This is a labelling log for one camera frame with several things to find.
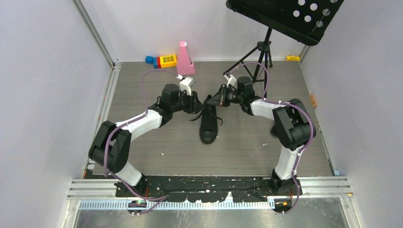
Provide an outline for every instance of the black music stand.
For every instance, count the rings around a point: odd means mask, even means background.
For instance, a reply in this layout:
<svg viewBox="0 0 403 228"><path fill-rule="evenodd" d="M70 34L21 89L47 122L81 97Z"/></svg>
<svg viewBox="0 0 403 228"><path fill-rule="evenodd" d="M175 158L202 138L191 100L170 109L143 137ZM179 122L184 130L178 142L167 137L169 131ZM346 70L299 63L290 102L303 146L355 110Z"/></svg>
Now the black music stand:
<svg viewBox="0 0 403 228"><path fill-rule="evenodd" d="M227 8L240 13L268 27L266 38L262 42L240 59L235 65L224 72L227 73L251 55L254 51L261 51L259 62L262 63L265 56L265 67L267 61L270 67L271 62L269 41L271 31L274 29L284 35L295 39L308 46L314 46L322 39L327 26L339 10L344 0L227 0ZM248 68L244 66L252 78L252 82L257 80L260 65L256 66L252 75Z"/></svg>

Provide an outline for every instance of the hole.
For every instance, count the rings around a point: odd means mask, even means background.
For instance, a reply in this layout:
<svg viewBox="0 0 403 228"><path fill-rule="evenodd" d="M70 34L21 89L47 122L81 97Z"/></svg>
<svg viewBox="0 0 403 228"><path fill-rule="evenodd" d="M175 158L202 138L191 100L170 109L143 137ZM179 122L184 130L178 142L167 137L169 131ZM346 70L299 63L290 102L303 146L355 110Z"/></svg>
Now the hole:
<svg viewBox="0 0 403 228"><path fill-rule="evenodd" d="M306 21L306 22L310 22L311 21L311 16L310 15L306 15L305 17L304 17L304 20Z"/></svg>
<svg viewBox="0 0 403 228"><path fill-rule="evenodd" d="M317 10L317 5L315 3L313 3L313 4L311 4L310 8L312 11L315 11L315 10Z"/></svg>
<svg viewBox="0 0 403 228"><path fill-rule="evenodd" d="M323 26L323 22L322 22L322 21L317 21L317 22L316 22L316 26L317 26L318 28L322 27L322 26Z"/></svg>
<svg viewBox="0 0 403 228"><path fill-rule="evenodd" d="M292 13L292 15L294 15L294 17L299 17L299 11L298 10L296 10L296 11L294 11L293 13Z"/></svg>
<svg viewBox="0 0 403 228"><path fill-rule="evenodd" d="M323 15L325 15L325 16L329 16L329 15L330 15L330 10L329 10L329 9L324 9L324 10L322 11L322 13L323 13Z"/></svg>

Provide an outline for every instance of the black shoe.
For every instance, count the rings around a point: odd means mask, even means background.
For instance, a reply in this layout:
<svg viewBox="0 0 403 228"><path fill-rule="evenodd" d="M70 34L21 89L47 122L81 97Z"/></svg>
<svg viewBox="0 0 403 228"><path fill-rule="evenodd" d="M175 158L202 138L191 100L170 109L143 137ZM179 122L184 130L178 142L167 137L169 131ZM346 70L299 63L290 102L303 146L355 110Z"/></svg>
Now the black shoe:
<svg viewBox="0 0 403 228"><path fill-rule="evenodd" d="M200 139L204 144L210 144L213 143L214 140L217 138L218 134L218 124L217 120L221 120L221 125L222 125L222 119L217 116L217 111L215 109L214 105L208 105L207 101L211 99L211 95L208 95L206 100L203 102L203 110L200 112L199 116L197 116L195 119L191 121L195 121L197 119L201 118L201 124L200 124L200 130L199 130L199 135Z"/></svg>

